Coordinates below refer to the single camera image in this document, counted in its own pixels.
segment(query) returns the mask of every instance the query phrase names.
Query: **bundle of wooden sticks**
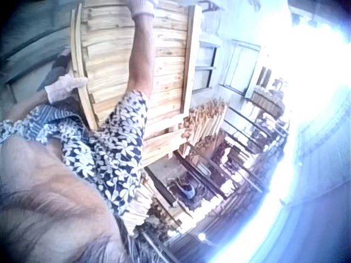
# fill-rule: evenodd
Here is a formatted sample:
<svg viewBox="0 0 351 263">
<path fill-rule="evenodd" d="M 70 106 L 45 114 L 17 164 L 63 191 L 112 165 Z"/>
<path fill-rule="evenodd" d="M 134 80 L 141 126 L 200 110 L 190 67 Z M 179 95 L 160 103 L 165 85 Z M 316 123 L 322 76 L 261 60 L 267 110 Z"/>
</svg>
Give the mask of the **bundle of wooden sticks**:
<svg viewBox="0 0 351 263">
<path fill-rule="evenodd" d="M 184 137 L 192 145 L 196 145 L 205 137 L 218 134 L 226 112 L 227 105 L 214 99 L 198 108 L 190 109 L 189 116 L 179 125 L 179 129 L 186 128 Z M 183 157 L 187 156 L 189 151 L 190 147 L 187 145 L 181 145 L 179 148 Z"/>
<path fill-rule="evenodd" d="M 131 236 L 134 235 L 135 228 L 141 226 L 145 219 L 149 217 L 148 212 L 155 199 L 162 205 L 168 205 L 156 189 L 151 177 L 142 169 L 140 187 L 137 189 L 135 198 L 128 204 L 126 212 L 121 217 Z"/>
<path fill-rule="evenodd" d="M 211 156 L 217 147 L 223 143 L 225 134 L 223 130 L 220 130 L 218 134 L 207 136 L 196 144 L 196 148 L 204 155 Z M 193 150 L 191 150 L 186 157 L 189 161 L 194 164 L 199 162 L 200 156 Z"/>
</svg>

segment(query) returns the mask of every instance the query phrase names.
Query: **work glove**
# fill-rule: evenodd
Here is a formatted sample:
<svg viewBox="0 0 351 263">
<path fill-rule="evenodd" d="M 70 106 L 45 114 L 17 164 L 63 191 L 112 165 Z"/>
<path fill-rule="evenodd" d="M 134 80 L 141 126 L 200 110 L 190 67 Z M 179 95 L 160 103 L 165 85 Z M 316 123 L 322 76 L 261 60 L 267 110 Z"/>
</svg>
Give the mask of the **work glove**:
<svg viewBox="0 0 351 263">
<path fill-rule="evenodd" d="M 133 19 L 141 14 L 154 16 L 154 8 L 157 7 L 157 4 L 158 0 L 127 0 L 127 6 Z"/>
<path fill-rule="evenodd" d="M 71 96 L 72 90 L 82 88 L 88 83 L 87 78 L 74 78 L 70 74 L 59 77 L 59 79 L 45 87 L 50 104 L 67 99 Z"/>
</svg>

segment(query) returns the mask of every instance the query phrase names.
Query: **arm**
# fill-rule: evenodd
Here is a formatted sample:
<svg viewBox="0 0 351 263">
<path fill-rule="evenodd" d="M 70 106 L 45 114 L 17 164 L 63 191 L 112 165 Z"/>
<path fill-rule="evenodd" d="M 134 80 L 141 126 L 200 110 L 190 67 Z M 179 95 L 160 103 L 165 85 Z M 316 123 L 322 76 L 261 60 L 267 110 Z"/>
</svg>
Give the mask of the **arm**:
<svg viewBox="0 0 351 263">
<path fill-rule="evenodd" d="M 29 99 L 12 106 L 12 108 L 6 114 L 5 119 L 8 119 L 12 122 L 16 122 L 26 117 L 26 115 L 36 106 L 45 104 L 48 101 L 49 100 L 46 91 L 41 90 L 40 92 L 37 92 L 36 94 L 31 96 Z"/>
<path fill-rule="evenodd" d="M 135 22 L 134 42 L 129 60 L 128 90 L 136 90 L 151 97 L 154 85 L 155 51 L 152 21 L 154 4 L 148 0 L 129 2 Z"/>
<path fill-rule="evenodd" d="M 69 74 L 59 77 L 59 79 L 40 92 L 35 93 L 29 99 L 26 99 L 14 105 L 6 114 L 5 119 L 16 122 L 26 117 L 26 115 L 36 106 L 64 100 L 71 95 L 74 88 L 80 88 L 87 84 L 86 78 L 73 78 Z"/>
</svg>

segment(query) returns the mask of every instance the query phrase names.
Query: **floral shirt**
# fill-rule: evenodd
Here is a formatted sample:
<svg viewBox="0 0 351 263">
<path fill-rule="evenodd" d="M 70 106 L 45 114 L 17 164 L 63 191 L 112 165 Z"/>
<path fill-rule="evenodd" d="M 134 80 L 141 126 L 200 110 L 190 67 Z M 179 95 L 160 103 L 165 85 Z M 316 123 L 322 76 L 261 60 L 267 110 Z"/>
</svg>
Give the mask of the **floral shirt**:
<svg viewBox="0 0 351 263">
<path fill-rule="evenodd" d="M 0 144 L 15 134 L 43 144 L 50 137 L 58 138 L 63 162 L 121 215 L 140 182 L 146 104 L 145 95 L 127 92 L 98 131 L 90 131 L 77 114 L 41 105 L 22 121 L 1 122 Z"/>
</svg>

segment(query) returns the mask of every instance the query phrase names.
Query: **wooden crate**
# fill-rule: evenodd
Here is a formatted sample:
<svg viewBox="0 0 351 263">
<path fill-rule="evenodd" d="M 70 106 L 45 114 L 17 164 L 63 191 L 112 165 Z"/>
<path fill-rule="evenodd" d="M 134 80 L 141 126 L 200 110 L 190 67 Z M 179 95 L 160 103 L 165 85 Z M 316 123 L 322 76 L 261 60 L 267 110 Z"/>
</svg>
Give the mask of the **wooden crate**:
<svg viewBox="0 0 351 263">
<path fill-rule="evenodd" d="M 179 131 L 167 135 L 167 128 L 189 114 L 201 19 L 198 5 L 184 8 L 162 0 L 155 10 L 155 79 L 144 137 L 148 161 L 144 163 L 184 142 Z M 127 89 L 133 36 L 134 22 L 124 0 L 85 0 L 72 11 L 72 65 L 75 76 L 88 77 L 87 86 L 78 92 L 91 129 L 104 123 Z"/>
</svg>

